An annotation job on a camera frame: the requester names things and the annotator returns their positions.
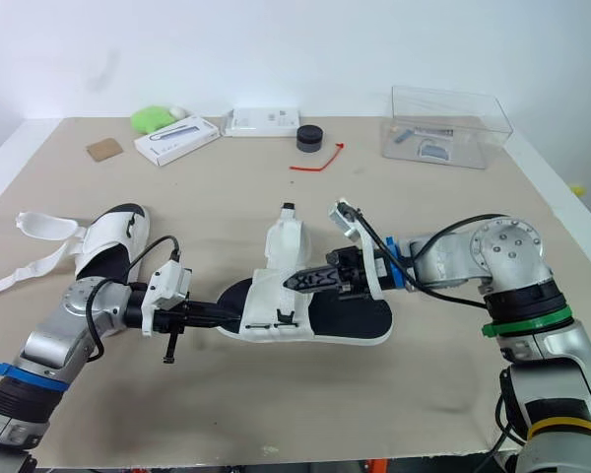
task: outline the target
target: red cable tie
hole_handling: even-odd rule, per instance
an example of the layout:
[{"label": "red cable tie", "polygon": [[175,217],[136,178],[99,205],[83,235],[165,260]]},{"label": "red cable tie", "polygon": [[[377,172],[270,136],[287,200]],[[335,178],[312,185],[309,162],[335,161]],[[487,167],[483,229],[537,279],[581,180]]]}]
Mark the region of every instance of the red cable tie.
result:
[{"label": "red cable tie", "polygon": [[337,155],[339,155],[339,153],[344,149],[344,143],[335,143],[335,146],[337,146],[337,150],[335,151],[335,154],[331,157],[330,160],[328,160],[328,162],[322,166],[321,168],[301,168],[299,166],[289,166],[289,169],[293,169],[293,170],[309,170],[311,172],[321,172],[323,170],[325,170],[326,168],[329,167],[329,165],[335,161],[335,158],[337,158]]}]

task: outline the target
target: green sponge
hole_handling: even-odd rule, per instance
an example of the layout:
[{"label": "green sponge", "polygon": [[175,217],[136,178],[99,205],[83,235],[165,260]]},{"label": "green sponge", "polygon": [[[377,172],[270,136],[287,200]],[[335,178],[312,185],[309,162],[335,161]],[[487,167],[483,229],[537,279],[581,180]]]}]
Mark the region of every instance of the green sponge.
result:
[{"label": "green sponge", "polygon": [[148,106],[131,115],[131,126],[140,133],[153,133],[171,125],[177,119],[163,106]]}]

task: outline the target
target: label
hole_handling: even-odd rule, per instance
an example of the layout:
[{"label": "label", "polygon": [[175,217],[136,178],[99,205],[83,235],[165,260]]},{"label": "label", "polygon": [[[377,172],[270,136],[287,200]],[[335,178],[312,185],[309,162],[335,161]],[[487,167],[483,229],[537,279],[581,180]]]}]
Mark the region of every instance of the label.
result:
[{"label": "label", "polygon": [[387,268],[385,267],[385,260],[383,258],[376,258],[374,260],[374,267],[376,268],[376,276],[385,278],[387,276]]}]

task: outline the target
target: black cable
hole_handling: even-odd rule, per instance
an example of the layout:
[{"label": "black cable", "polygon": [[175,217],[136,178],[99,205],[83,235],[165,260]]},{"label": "black cable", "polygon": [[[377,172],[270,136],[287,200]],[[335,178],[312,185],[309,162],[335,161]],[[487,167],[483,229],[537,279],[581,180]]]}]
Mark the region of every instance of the black cable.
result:
[{"label": "black cable", "polygon": [[[501,421],[501,408],[503,407],[503,395],[499,394],[499,398],[496,401],[496,406],[494,407],[494,421],[496,422],[496,426],[499,427],[499,430],[502,432],[506,432],[505,426]],[[508,438],[518,443],[521,446],[525,445],[525,441],[517,437],[513,432],[507,433]]]},{"label": "black cable", "polygon": [[[131,271],[131,268],[138,264],[138,262],[142,258],[144,258],[145,255],[147,255],[147,253],[149,253],[160,243],[168,239],[170,239],[173,242],[173,251],[170,254],[170,259],[174,261],[179,261],[179,242],[177,241],[177,238],[172,235],[161,236],[160,238],[156,239],[151,244],[149,244],[145,249],[142,250],[142,252],[138,256],[136,256],[136,258],[129,264],[129,266],[127,266],[127,269],[123,273],[122,279],[124,280],[127,277],[129,271]],[[88,323],[88,330],[90,331],[90,336],[92,337],[93,341],[95,342],[95,345],[97,346],[97,353],[95,355],[91,355],[88,358],[87,363],[98,360],[105,353],[105,347],[102,344],[102,340],[100,340],[100,335],[97,332],[97,326],[95,325],[94,318],[92,316],[92,305],[95,302],[95,297],[97,296],[97,293],[99,292],[100,288],[102,288],[107,283],[118,283],[123,285],[125,284],[123,281],[117,279],[104,278],[98,281],[98,283],[92,288],[92,291],[88,296],[88,300],[86,301],[86,322]]]},{"label": "black cable", "polygon": [[437,234],[433,235],[430,239],[427,240],[427,243],[416,253],[414,256],[414,261],[418,258],[423,256],[439,239],[444,237],[446,234],[450,234],[454,230],[459,229],[460,227],[464,227],[469,224],[474,224],[475,222],[480,222],[482,220],[491,220],[497,217],[506,217],[503,214],[482,214],[476,215],[475,217],[469,217],[468,219],[460,220],[454,224],[449,225],[448,227],[440,230]]},{"label": "black cable", "polygon": [[95,325],[94,318],[92,317],[92,305],[95,302],[95,297],[97,296],[97,293],[99,292],[100,288],[102,288],[105,284],[111,283],[111,282],[122,284],[122,281],[118,281],[113,278],[101,279],[92,288],[92,291],[90,292],[90,295],[88,296],[88,300],[86,301],[86,322],[88,323],[88,330],[90,331],[90,336],[94,340],[95,345],[97,345],[97,349],[98,349],[97,353],[95,355],[91,355],[88,358],[87,363],[98,360],[105,353],[105,347],[102,344],[102,340],[100,340],[100,335],[97,332],[97,326]]},{"label": "black cable", "polygon": [[501,436],[499,436],[499,438],[494,443],[492,448],[486,453],[486,456],[484,457],[482,462],[475,467],[475,469],[473,470],[473,473],[480,473],[486,467],[486,465],[488,465],[491,462],[491,460],[494,458],[496,453],[499,451],[499,449],[501,448],[501,446],[503,445],[505,440],[508,438],[508,433],[510,432],[511,429],[512,429],[511,424],[508,424],[507,426],[505,426],[505,431],[501,433]]},{"label": "black cable", "polygon": [[414,279],[414,277],[412,277],[411,274],[408,273],[408,271],[406,269],[407,262],[406,261],[401,262],[396,256],[394,256],[394,254],[389,250],[387,245],[383,242],[383,240],[376,233],[376,231],[372,228],[372,226],[367,222],[367,220],[363,217],[363,215],[361,214],[361,212],[359,210],[354,209],[353,207],[351,207],[350,205],[348,205],[344,202],[341,202],[340,204],[338,204],[337,208],[342,214],[348,215],[348,216],[354,218],[355,220],[357,220],[359,223],[361,223],[363,225],[363,228],[365,229],[365,231],[370,235],[372,240],[376,243],[378,248],[381,250],[383,255],[386,257],[386,259],[391,264],[395,265],[399,269],[399,271],[401,271],[401,273],[403,273],[403,276],[405,277],[405,279],[407,279],[407,281],[409,281],[409,283],[412,286],[414,286],[416,289],[418,289],[419,291],[421,291],[429,296],[432,296],[433,298],[440,299],[442,301],[447,301],[449,303],[469,305],[471,307],[478,307],[478,308],[487,308],[486,304],[479,303],[477,301],[471,301],[468,299],[461,299],[461,298],[454,298],[451,296],[446,296],[444,294],[437,293],[436,291],[424,286],[422,283],[419,283],[416,279]]},{"label": "black cable", "polygon": [[123,274],[123,279],[129,274],[129,271],[131,271],[131,269],[136,264],[138,264],[138,261],[140,261],[142,258],[144,258],[145,255],[147,253],[149,253],[149,251],[151,251],[152,249],[154,249],[156,246],[158,246],[163,241],[166,241],[167,239],[170,239],[173,242],[173,251],[170,253],[170,259],[172,259],[173,261],[179,261],[179,242],[177,241],[177,238],[174,237],[173,235],[161,236],[160,238],[158,238],[155,241],[153,241],[145,249],[143,249],[142,252],[138,256],[136,256],[136,259],[134,259],[129,264],[129,266],[127,267],[127,269],[125,270],[125,273]]}]

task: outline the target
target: red object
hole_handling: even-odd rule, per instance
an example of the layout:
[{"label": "red object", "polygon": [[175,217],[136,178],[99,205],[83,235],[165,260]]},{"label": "red object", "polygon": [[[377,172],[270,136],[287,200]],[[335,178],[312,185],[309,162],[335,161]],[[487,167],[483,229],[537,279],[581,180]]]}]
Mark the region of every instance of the red object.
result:
[{"label": "red object", "polygon": [[321,171],[325,170],[326,168],[328,168],[329,165],[333,161],[335,161],[335,158],[337,158],[337,155],[339,155],[340,151],[342,151],[344,149],[344,143],[335,143],[335,146],[337,146],[337,150],[335,151],[335,154],[321,168],[301,168],[300,166],[289,166],[289,169],[293,169],[293,170],[310,170],[311,172],[321,172]]},{"label": "red object", "polygon": [[367,473],[387,473],[387,458],[366,460]]}]

